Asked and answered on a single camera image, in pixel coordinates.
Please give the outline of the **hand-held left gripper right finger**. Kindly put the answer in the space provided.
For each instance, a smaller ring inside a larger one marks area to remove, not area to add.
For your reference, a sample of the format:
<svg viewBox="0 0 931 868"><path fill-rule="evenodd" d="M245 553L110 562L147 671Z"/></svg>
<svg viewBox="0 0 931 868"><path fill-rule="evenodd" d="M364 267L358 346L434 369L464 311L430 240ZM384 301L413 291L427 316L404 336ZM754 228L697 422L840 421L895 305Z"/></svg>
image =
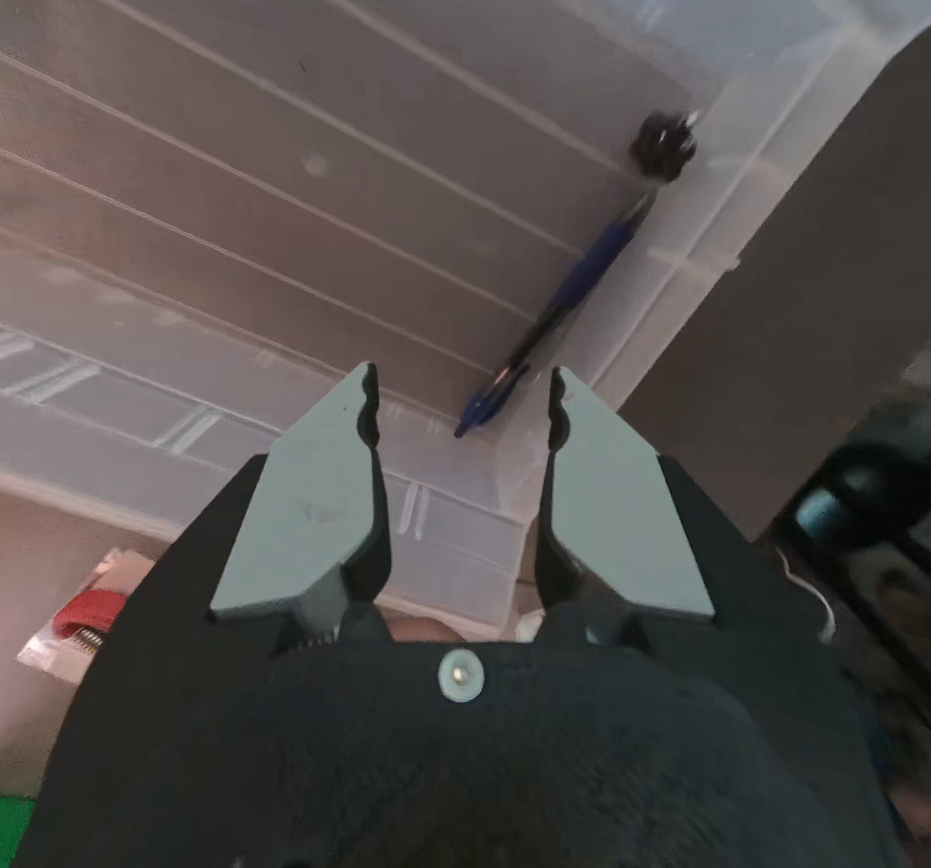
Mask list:
<svg viewBox="0 0 931 868"><path fill-rule="evenodd" d="M638 618L713 621L657 450L566 367L552 372L548 412L536 639L620 643Z"/></svg>

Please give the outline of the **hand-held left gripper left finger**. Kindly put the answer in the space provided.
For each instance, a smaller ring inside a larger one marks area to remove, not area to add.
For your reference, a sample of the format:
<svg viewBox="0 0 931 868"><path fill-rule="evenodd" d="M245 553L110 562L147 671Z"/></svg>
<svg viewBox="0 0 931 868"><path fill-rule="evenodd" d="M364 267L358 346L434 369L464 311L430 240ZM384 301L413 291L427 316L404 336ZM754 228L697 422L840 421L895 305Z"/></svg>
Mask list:
<svg viewBox="0 0 931 868"><path fill-rule="evenodd" d="M209 604L282 642L389 642L392 570L376 366L359 364L271 446Z"/></svg>

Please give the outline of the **clear plastic bin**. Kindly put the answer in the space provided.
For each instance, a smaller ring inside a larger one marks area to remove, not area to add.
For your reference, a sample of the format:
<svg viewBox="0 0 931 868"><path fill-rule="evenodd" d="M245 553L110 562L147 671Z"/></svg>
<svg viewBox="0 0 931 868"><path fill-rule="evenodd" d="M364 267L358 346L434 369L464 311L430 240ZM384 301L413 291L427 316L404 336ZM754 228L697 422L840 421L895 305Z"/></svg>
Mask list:
<svg viewBox="0 0 931 868"><path fill-rule="evenodd" d="M382 601L495 637L550 368L620 406L928 29L929 0L2 0L2 486L174 536L373 361ZM629 152L657 110L699 115L668 185Z"/></svg>

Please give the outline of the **red item in clear packet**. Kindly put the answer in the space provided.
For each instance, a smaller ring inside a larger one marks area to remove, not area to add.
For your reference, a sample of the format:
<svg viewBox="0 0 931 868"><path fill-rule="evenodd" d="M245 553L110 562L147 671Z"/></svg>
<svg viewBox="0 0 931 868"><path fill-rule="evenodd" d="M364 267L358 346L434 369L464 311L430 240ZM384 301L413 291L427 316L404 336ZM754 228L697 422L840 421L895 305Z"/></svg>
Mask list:
<svg viewBox="0 0 931 868"><path fill-rule="evenodd" d="M155 566L133 549L112 549L76 593L17 653L17 662L71 686L84 679L128 598Z"/></svg>

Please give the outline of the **blue pen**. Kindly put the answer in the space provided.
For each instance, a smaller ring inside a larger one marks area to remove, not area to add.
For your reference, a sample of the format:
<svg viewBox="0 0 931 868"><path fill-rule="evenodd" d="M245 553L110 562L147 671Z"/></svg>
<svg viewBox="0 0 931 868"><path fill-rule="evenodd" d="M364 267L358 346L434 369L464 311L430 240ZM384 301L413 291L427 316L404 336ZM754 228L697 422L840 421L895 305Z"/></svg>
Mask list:
<svg viewBox="0 0 931 868"><path fill-rule="evenodd" d="M653 209L657 197L656 191L641 197L629 210L615 218L599 234L587 252L576 261L543 311L519 339L490 382L466 404L453 432L456 439L462 439L498 415L519 382L529 373L547 342L588 298L588 294L595 289L615 260L634 239Z"/></svg>

